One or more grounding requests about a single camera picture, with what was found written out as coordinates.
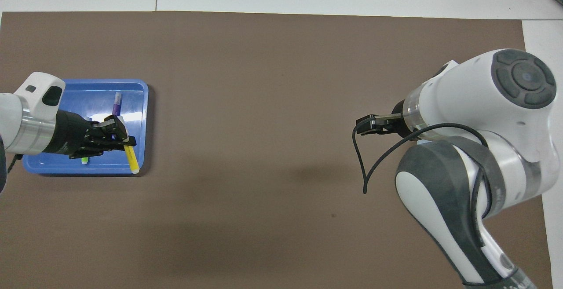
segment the pen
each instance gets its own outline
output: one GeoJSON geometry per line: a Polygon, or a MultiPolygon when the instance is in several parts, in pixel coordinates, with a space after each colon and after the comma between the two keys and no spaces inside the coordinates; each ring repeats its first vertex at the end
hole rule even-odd
{"type": "Polygon", "coordinates": [[[82,157],[80,161],[82,161],[83,165],[86,165],[90,159],[88,157],[82,157]]]}
{"type": "MultiPolygon", "coordinates": [[[[111,114],[117,116],[121,115],[121,92],[115,93],[115,98],[113,101],[113,110],[111,111],[111,114]]],[[[139,163],[137,162],[137,157],[135,156],[135,151],[133,150],[133,147],[123,145],[123,148],[125,148],[125,156],[127,157],[127,161],[129,163],[129,169],[131,169],[132,173],[139,173],[139,163]]]]}

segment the black cable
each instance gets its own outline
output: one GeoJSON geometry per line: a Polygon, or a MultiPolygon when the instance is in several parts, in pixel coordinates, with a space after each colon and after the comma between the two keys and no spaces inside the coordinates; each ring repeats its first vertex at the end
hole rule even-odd
{"type": "MultiPolygon", "coordinates": [[[[358,143],[356,142],[356,131],[358,130],[358,128],[360,126],[362,126],[362,125],[364,125],[368,122],[374,121],[374,120],[376,120],[376,119],[370,118],[370,119],[366,119],[364,121],[361,121],[360,123],[358,123],[356,125],[356,127],[354,127],[354,130],[353,130],[353,133],[352,133],[352,142],[354,143],[354,148],[356,150],[356,154],[358,155],[358,160],[360,161],[360,168],[362,169],[362,177],[364,179],[364,187],[363,187],[364,194],[368,193],[368,181],[371,178],[373,172],[378,167],[378,165],[387,156],[389,156],[395,149],[397,149],[398,147],[400,147],[402,144],[406,143],[407,141],[410,141],[410,140],[414,139],[415,137],[418,137],[422,133],[425,133],[425,132],[428,132],[428,131],[431,131],[431,130],[437,129],[437,128],[443,128],[443,127],[460,128],[460,129],[464,129],[465,131],[467,131],[467,132],[473,134],[475,137],[477,137],[477,139],[479,139],[479,141],[481,142],[481,145],[483,145],[485,147],[489,147],[487,141],[485,140],[485,137],[483,137],[483,135],[481,135],[481,133],[477,132],[476,129],[473,129],[473,128],[467,126],[467,125],[458,124],[458,123],[435,124],[435,125],[428,126],[428,127],[423,128],[423,129],[420,129],[416,132],[413,132],[413,133],[409,134],[408,136],[404,137],[399,142],[397,142],[390,149],[388,149],[383,155],[381,155],[381,157],[379,157],[379,159],[373,164],[372,168],[369,170],[368,174],[366,175],[366,169],[364,168],[362,156],[360,155],[358,143]]],[[[481,244],[481,247],[483,247],[484,242],[483,242],[483,239],[481,237],[481,234],[479,233],[479,224],[477,222],[477,195],[478,195],[478,192],[479,192],[479,188],[481,187],[481,180],[483,180],[484,183],[487,184],[488,189],[490,189],[490,187],[488,185],[488,179],[486,177],[484,167],[480,163],[477,163],[473,158],[471,158],[471,159],[477,165],[478,170],[477,170],[477,174],[475,176],[475,182],[473,183],[473,189],[471,191],[471,198],[469,200],[469,206],[470,206],[471,220],[473,222],[473,231],[475,233],[475,238],[477,239],[477,241],[479,241],[479,243],[481,244]]]]}
{"type": "Polygon", "coordinates": [[[12,171],[12,168],[14,168],[14,165],[16,164],[16,161],[19,161],[20,159],[22,159],[24,155],[22,154],[16,154],[14,155],[14,158],[12,158],[12,162],[10,163],[10,166],[8,167],[8,172],[10,173],[10,171],[12,171]]]}
{"type": "Polygon", "coordinates": [[[487,144],[487,141],[485,140],[485,137],[483,137],[483,135],[481,135],[479,132],[476,131],[476,129],[473,129],[467,125],[463,125],[463,124],[458,124],[458,123],[440,123],[440,124],[435,124],[435,125],[431,125],[428,127],[425,127],[423,129],[420,129],[416,132],[413,132],[411,134],[409,134],[408,136],[404,137],[402,140],[400,140],[399,142],[397,142],[395,145],[393,145],[393,147],[391,147],[390,149],[388,149],[383,155],[381,155],[381,157],[373,164],[372,168],[369,170],[369,172],[366,175],[366,169],[364,168],[364,163],[362,161],[362,156],[360,155],[360,150],[358,148],[358,143],[356,142],[356,131],[358,130],[358,128],[362,125],[364,125],[365,123],[374,121],[375,118],[371,118],[371,119],[366,119],[364,121],[361,121],[360,123],[358,123],[356,125],[356,127],[354,127],[354,130],[352,132],[352,142],[354,143],[354,148],[356,149],[356,154],[358,155],[358,160],[360,161],[360,168],[362,168],[362,177],[364,179],[364,194],[368,193],[368,181],[371,178],[373,172],[376,170],[376,168],[378,167],[378,165],[387,157],[389,156],[395,149],[397,149],[398,147],[400,147],[402,144],[414,139],[415,137],[418,137],[419,135],[421,135],[422,133],[431,131],[433,129],[437,129],[437,128],[443,128],[443,127],[454,127],[454,128],[460,128],[463,129],[471,134],[473,134],[475,137],[477,137],[477,139],[479,139],[479,141],[481,142],[481,145],[485,146],[485,147],[489,147],[489,145],[487,144]]]}
{"type": "Polygon", "coordinates": [[[4,190],[6,186],[6,177],[8,173],[6,172],[6,150],[4,150],[4,142],[2,141],[2,136],[0,135],[0,193],[4,190]]]}

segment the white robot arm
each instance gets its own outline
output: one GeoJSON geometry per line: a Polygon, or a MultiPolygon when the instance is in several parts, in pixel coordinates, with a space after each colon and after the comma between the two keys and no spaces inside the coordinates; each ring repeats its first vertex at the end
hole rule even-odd
{"type": "Polygon", "coordinates": [[[59,110],[65,83],[57,77],[32,73],[14,93],[0,93],[0,193],[6,181],[4,150],[14,154],[41,152],[71,159],[135,146],[125,125],[115,115],[102,122],[59,110]]]}
{"type": "MultiPolygon", "coordinates": [[[[482,219],[555,183],[559,157],[548,131],[555,95],[555,79],[541,60],[519,50],[495,50],[462,64],[450,61],[394,114],[357,121],[354,134],[396,132],[429,141],[403,156],[397,192],[467,289],[535,288],[482,219]],[[447,125],[477,130],[488,147],[447,125]]],[[[364,186],[372,172],[364,175],[364,186]]]]}

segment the green marker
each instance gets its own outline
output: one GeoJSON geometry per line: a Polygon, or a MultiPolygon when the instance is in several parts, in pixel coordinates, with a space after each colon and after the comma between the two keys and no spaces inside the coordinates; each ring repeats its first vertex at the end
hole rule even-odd
{"type": "Polygon", "coordinates": [[[80,159],[80,161],[82,161],[82,164],[83,164],[83,165],[88,164],[88,160],[89,160],[88,157],[82,157],[82,158],[80,159]]]}

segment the black button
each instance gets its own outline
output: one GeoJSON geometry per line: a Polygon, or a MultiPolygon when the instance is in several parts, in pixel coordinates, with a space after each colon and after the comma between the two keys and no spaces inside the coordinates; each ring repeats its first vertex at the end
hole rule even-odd
{"type": "Polygon", "coordinates": [[[513,98],[516,98],[520,94],[520,90],[514,84],[510,74],[506,69],[497,69],[498,82],[501,83],[502,88],[513,98]]]}
{"type": "Polygon", "coordinates": [[[500,261],[503,267],[505,267],[506,269],[514,268],[514,264],[512,263],[512,261],[510,261],[508,256],[506,256],[504,253],[501,254],[500,261]]]}
{"type": "Polygon", "coordinates": [[[435,76],[441,74],[442,71],[444,71],[444,69],[446,69],[447,66],[448,66],[448,64],[443,65],[442,68],[440,68],[440,70],[438,70],[438,72],[436,72],[436,74],[432,76],[432,78],[434,78],[435,76]]]}
{"type": "Polygon", "coordinates": [[[529,91],[539,89],[544,80],[541,70],[527,62],[515,64],[512,68],[512,78],[520,87],[529,91]]]}
{"type": "Polygon", "coordinates": [[[545,81],[552,86],[555,86],[555,78],[553,78],[553,74],[551,73],[551,70],[549,70],[547,65],[544,64],[543,61],[541,61],[539,58],[534,59],[534,63],[543,71],[543,74],[545,75],[545,81]]]}
{"type": "Polygon", "coordinates": [[[524,98],[524,102],[532,105],[540,105],[551,102],[553,98],[553,93],[551,93],[550,90],[543,89],[539,93],[528,93],[524,98]]]}
{"type": "Polygon", "coordinates": [[[497,61],[510,65],[516,60],[526,60],[528,53],[519,50],[505,50],[497,53],[497,61]]]}
{"type": "Polygon", "coordinates": [[[42,101],[48,106],[57,106],[61,98],[62,89],[57,86],[51,86],[43,95],[42,101]]]}

